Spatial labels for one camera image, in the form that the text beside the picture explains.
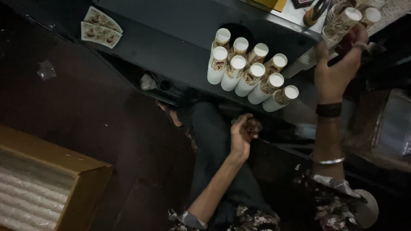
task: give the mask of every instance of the person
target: person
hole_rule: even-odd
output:
[[[368,42],[362,25],[350,31],[352,49],[337,64],[328,66],[324,42],[316,47],[317,67],[314,82],[318,90],[315,147],[312,171],[296,178],[295,183],[312,195],[315,220],[323,230],[360,230],[356,202],[367,200],[349,187],[344,178],[340,146],[339,113],[342,96],[360,67],[361,53]],[[190,206],[177,216],[171,231],[193,230],[279,230],[280,218],[264,201],[257,181],[246,160],[250,141],[258,137],[259,125],[252,114],[240,116],[231,128],[218,110],[206,102],[176,110],[158,103],[174,125],[190,128],[196,161],[190,191]]]

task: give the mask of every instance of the floral shirt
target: floral shirt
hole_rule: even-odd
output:
[[[355,204],[366,203],[366,199],[355,193],[346,180],[314,175],[310,172],[294,179],[297,187],[303,188],[312,197],[316,206],[314,219],[324,231],[357,231],[362,230],[355,219]],[[207,224],[185,211],[177,216],[169,211],[169,219],[176,225],[170,231],[207,230]],[[276,213],[264,213],[246,206],[237,207],[235,222],[226,231],[279,231],[280,217]]]

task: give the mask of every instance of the black wristband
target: black wristband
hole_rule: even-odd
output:
[[[336,104],[317,104],[316,113],[326,118],[339,117],[341,114],[341,102]]]

